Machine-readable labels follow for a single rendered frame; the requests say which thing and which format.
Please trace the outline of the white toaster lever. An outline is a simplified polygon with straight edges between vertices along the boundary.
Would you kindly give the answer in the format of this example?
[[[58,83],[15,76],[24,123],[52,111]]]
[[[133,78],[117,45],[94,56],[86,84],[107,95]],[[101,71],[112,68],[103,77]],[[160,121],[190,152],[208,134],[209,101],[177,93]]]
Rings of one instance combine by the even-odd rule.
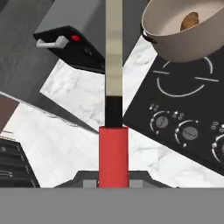
[[[36,43],[37,48],[58,48],[63,49],[69,40],[65,36],[58,36],[55,42],[46,43],[42,39],[39,39]]]

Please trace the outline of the red handled spatula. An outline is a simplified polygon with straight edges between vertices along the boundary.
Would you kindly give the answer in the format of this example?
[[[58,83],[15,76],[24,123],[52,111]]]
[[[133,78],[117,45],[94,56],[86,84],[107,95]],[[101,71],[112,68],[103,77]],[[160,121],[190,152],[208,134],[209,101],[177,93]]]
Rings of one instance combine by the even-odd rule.
[[[105,125],[99,128],[99,187],[129,186],[123,127],[123,0],[106,0]]]

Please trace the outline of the black slatted appliance front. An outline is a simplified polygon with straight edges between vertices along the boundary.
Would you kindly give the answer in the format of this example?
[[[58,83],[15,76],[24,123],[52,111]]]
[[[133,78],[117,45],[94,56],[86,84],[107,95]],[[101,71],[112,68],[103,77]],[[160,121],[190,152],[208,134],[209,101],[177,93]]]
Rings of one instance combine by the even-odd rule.
[[[0,188],[40,188],[20,143],[0,138]]]

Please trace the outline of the beige cooking pot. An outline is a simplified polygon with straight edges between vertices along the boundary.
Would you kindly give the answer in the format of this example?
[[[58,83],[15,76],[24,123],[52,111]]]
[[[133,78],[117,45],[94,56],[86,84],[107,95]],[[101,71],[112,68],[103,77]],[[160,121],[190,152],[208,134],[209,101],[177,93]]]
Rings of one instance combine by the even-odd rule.
[[[181,31],[190,12],[199,13],[199,23]],[[164,60],[203,58],[224,46],[224,0],[150,0],[143,11],[141,34]]]

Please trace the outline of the brown cupboard panel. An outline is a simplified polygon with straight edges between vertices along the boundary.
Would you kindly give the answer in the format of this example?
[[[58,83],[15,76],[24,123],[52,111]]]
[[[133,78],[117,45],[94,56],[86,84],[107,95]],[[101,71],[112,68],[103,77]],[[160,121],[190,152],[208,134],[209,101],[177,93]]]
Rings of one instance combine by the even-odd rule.
[[[0,94],[0,132],[18,107],[19,102]]]

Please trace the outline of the brown potato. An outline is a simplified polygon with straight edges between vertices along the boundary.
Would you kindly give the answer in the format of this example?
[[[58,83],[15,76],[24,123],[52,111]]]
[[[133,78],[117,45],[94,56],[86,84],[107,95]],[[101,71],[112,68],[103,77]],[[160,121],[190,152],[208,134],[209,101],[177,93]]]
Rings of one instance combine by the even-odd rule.
[[[187,30],[200,22],[199,20],[199,13],[198,12],[190,12],[188,15],[185,16],[183,19],[180,30],[184,31]]]

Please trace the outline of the grey and black toaster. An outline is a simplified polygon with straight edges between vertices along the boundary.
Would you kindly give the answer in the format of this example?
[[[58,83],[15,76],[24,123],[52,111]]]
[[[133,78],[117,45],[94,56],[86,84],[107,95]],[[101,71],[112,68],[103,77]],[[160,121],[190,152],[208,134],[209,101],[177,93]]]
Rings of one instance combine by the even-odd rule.
[[[140,37],[140,23],[150,0],[122,1],[122,59],[127,60]],[[47,49],[70,67],[103,74],[106,55],[106,0],[55,0],[34,32],[46,43],[65,36],[63,49]]]

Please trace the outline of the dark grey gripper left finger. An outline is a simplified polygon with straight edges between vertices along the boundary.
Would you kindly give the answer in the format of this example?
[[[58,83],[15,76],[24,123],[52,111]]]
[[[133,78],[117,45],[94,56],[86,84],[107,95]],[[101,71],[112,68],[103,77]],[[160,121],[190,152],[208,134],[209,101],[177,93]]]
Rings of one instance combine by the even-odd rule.
[[[97,188],[98,171],[78,171],[76,175],[57,188]]]

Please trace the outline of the grey hob knob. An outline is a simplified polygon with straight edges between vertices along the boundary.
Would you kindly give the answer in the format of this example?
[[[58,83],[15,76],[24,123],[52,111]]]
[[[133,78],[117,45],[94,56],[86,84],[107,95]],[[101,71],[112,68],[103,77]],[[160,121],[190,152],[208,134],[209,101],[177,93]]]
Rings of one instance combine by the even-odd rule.
[[[198,137],[199,132],[197,131],[196,128],[194,128],[192,126],[189,126],[189,127],[185,127],[183,129],[182,135],[183,135],[184,139],[192,141],[192,140],[195,140]]]
[[[167,125],[169,124],[169,120],[166,116],[161,115],[157,120],[156,120],[156,126],[160,129],[164,129]]]

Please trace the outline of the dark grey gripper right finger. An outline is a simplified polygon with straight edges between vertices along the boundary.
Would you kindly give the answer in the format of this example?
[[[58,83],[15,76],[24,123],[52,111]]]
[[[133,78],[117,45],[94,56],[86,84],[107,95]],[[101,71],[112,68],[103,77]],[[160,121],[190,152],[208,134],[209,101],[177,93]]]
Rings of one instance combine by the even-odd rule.
[[[170,188],[162,182],[151,177],[147,171],[129,171],[130,188]]]

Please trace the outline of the black hob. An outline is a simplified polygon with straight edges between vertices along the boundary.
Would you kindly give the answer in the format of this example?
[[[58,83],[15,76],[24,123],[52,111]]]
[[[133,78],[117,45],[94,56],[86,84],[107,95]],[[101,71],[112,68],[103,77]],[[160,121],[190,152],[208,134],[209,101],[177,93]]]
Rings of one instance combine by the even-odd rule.
[[[164,129],[160,116],[169,120]],[[224,176],[224,46],[187,63],[156,57],[123,123]],[[192,141],[182,135],[189,126],[199,132]]]

